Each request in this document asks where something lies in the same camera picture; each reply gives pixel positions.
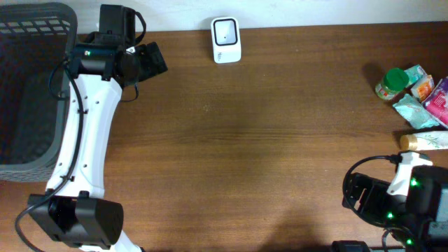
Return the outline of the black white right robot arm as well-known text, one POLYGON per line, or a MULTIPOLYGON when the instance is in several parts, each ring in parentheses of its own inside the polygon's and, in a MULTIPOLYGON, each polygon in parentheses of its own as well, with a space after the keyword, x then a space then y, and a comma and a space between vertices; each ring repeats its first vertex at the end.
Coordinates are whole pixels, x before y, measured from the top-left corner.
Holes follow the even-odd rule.
POLYGON ((378 251, 446 251, 447 169, 423 153, 404 151, 383 156, 396 166, 390 182, 356 171, 374 160, 380 156, 349 168, 342 182, 342 206, 383 229, 378 251))

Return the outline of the red purple tissue pack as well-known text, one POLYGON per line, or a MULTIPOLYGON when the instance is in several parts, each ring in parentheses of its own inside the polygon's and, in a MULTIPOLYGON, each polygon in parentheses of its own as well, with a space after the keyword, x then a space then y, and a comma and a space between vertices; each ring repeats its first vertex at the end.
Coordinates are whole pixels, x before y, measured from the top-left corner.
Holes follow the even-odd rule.
POLYGON ((422 105, 441 126, 447 128, 447 77, 439 81, 422 105))

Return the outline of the white tube gold cap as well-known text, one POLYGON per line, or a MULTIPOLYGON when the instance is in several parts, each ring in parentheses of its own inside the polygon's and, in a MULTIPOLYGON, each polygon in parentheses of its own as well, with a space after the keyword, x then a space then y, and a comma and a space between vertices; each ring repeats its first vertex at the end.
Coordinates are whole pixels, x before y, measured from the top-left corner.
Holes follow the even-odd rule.
POLYGON ((403 135, 400 138, 400 148, 404 151, 447 150, 447 131, 403 135))

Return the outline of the teal toilet tissue wipes pack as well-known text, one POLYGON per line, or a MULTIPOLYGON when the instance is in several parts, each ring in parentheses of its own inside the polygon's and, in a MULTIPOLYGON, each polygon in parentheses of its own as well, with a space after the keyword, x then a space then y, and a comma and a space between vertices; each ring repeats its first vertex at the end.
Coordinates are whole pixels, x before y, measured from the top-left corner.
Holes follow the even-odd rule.
POLYGON ((393 105, 393 108, 416 130, 437 127, 439 122, 410 94, 393 105))

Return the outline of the grey plastic mesh basket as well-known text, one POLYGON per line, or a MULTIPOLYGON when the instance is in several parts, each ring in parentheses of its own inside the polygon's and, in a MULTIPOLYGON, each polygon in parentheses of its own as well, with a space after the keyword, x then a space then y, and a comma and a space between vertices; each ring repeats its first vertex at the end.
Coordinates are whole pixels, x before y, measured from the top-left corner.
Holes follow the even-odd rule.
POLYGON ((60 63, 76 41, 63 3, 1 6, 1 180, 47 181, 59 155, 69 80, 60 63))

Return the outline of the orange tissue packet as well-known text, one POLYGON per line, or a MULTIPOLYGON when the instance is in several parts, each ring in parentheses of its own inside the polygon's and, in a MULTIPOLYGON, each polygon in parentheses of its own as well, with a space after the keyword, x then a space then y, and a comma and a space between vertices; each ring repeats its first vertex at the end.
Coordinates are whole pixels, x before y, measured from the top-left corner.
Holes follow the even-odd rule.
POLYGON ((424 75, 411 88, 412 96, 423 102, 433 91, 435 87, 433 77, 424 75))

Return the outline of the green lid jar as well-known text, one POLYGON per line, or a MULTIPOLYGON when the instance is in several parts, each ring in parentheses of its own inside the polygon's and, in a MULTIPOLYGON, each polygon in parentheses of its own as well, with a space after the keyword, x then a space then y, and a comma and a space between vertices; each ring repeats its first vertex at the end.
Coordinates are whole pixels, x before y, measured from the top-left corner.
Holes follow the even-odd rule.
POLYGON ((409 76, 400 68, 390 69, 375 86, 376 95, 383 100, 392 100, 408 85, 409 76))

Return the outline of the teal tissue packet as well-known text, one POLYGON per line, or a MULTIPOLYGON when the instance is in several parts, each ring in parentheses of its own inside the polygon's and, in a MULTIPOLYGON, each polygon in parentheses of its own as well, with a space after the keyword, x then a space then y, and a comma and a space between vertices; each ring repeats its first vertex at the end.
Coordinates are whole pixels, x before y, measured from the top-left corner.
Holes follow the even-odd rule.
POLYGON ((426 71, 423 69, 423 67, 420 64, 414 65, 414 66, 406 69, 405 73, 407 74, 407 76, 409 78, 407 88, 411 87, 413 84, 415 84, 417 81, 419 81, 421 78, 423 78, 426 75, 426 71))

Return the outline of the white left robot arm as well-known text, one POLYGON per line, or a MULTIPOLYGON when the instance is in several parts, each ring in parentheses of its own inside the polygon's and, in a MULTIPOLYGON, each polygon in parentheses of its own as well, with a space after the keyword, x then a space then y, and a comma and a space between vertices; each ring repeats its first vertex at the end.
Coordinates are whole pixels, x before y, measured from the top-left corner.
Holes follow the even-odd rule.
POLYGON ((63 59, 69 112, 56 166, 24 215, 55 242, 82 251, 138 251, 123 229, 124 210, 104 197, 104 161, 123 90, 167 71, 158 45, 143 43, 136 10, 104 4, 99 28, 63 59))

